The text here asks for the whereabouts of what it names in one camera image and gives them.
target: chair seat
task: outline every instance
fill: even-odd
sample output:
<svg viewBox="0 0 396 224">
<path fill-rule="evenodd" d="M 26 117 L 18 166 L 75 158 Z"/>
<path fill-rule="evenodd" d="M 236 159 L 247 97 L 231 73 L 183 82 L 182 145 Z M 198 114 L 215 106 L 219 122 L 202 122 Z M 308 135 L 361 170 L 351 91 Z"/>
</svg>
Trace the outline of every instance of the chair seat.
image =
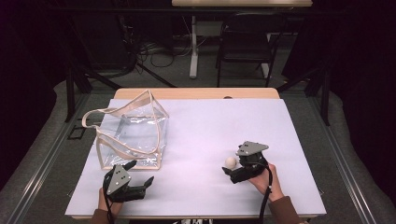
<svg viewBox="0 0 396 224">
<path fill-rule="evenodd" d="M 222 60 L 245 63 L 269 62 L 271 50 L 266 36 L 254 38 L 248 35 L 238 35 L 224 39 Z"/>
</svg>

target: white desk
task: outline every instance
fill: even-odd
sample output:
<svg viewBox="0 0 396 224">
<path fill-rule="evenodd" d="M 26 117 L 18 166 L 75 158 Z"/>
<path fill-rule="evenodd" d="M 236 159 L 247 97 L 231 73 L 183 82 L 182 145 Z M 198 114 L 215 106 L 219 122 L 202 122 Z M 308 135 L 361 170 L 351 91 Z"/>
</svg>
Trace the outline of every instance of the white desk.
<svg viewBox="0 0 396 224">
<path fill-rule="evenodd" d="M 168 89 L 170 92 L 198 92 L 210 95 L 219 90 L 222 96 L 247 97 L 274 95 L 274 89 Z M 127 97 L 122 91 L 116 96 Z M 153 89 L 166 92 L 166 89 Z M 264 157 L 276 164 L 285 194 L 289 195 L 301 217 L 326 214 L 317 186 L 306 162 L 297 134 L 283 100 L 276 99 L 192 99 L 157 97 L 170 115 L 168 145 L 159 171 L 130 172 L 131 186 L 142 185 L 155 176 L 144 200 L 126 203 L 120 218 L 240 218 L 258 217 L 262 195 L 247 181 L 233 184 L 221 166 L 234 156 L 244 141 L 259 142 L 270 148 Z M 111 106 L 122 106 L 129 100 L 113 100 Z M 100 169 L 92 145 L 81 178 L 65 212 L 74 218 L 92 216 L 97 206 L 98 189 L 106 171 Z"/>
<path fill-rule="evenodd" d="M 172 0 L 174 7 L 311 7 L 311 0 Z M 209 24 L 209 29 L 214 30 L 214 34 L 219 34 L 220 22 L 216 21 L 214 24 Z M 190 67 L 190 78 L 197 78 L 197 66 L 198 66 L 198 48 L 196 36 L 200 35 L 197 33 L 197 21 L 195 16 L 192 16 L 191 21 L 191 67 Z M 268 73 L 268 65 L 262 64 L 262 71 L 264 75 Z"/>
</svg>

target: gray carpet floor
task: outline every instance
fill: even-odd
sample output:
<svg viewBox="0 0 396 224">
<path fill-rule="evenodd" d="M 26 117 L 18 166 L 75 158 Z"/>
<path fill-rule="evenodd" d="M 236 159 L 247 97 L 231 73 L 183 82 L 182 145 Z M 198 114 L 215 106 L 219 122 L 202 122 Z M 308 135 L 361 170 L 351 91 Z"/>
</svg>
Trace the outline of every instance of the gray carpet floor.
<svg viewBox="0 0 396 224">
<path fill-rule="evenodd" d="M 186 56 L 176 56 L 172 64 L 163 68 L 158 66 L 172 60 L 158 52 L 148 56 L 144 65 L 178 87 L 215 87 L 216 40 L 208 38 L 200 41 L 205 42 L 200 46 L 196 79 L 189 78 L 191 57 L 187 53 Z M 285 81 L 280 73 L 289 55 L 293 37 L 284 37 L 282 41 L 271 87 L 280 86 Z M 251 75 L 259 76 L 254 67 L 244 67 L 242 64 L 237 68 L 224 66 L 224 73 L 232 75 L 235 69 L 251 71 Z M 165 87 L 139 69 L 112 80 L 124 87 Z M 114 95 L 113 90 L 97 80 L 92 79 L 91 84 L 91 94 L 80 94 L 76 90 L 79 111 L 69 123 L 64 123 L 67 111 L 65 84 L 61 83 L 55 88 L 58 100 L 51 117 L 18 170 L 0 192 L 0 223 L 87 223 L 87 220 L 74 220 L 65 216 L 64 211 L 94 139 L 93 130 L 87 130 L 81 139 L 72 139 L 79 130 L 71 132 L 74 127 L 80 127 L 79 119 L 86 111 L 106 107 Z M 233 80 L 224 85 L 257 87 L 262 86 L 262 82 L 253 80 L 242 83 L 241 80 Z M 324 192 L 322 199 L 328 214 L 313 218 L 310 223 L 396 223 L 394 205 L 377 187 L 350 144 L 342 102 L 336 95 L 331 94 L 331 126 L 327 127 L 318 116 L 318 98 L 306 98 L 302 93 L 304 85 L 305 83 L 301 83 L 282 92 L 281 98 L 287 104 L 314 179 Z M 334 153 L 335 147 L 341 154 Z M 349 185 L 351 180 L 356 183 L 353 187 Z M 362 199 L 356 200 L 356 192 L 361 194 Z"/>
</svg>

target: clear plastic bag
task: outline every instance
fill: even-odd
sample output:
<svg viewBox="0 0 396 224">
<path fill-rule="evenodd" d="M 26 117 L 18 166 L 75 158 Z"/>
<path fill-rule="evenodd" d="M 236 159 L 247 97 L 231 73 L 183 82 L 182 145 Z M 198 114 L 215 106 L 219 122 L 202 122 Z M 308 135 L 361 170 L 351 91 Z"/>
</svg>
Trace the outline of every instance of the clear plastic bag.
<svg viewBox="0 0 396 224">
<path fill-rule="evenodd" d="M 92 113 L 104 113 L 101 125 L 87 125 Z M 137 160 L 134 169 L 160 169 L 169 116 L 149 90 L 121 108 L 90 111 L 82 126 L 96 129 L 96 150 L 102 169 Z"/>
</svg>

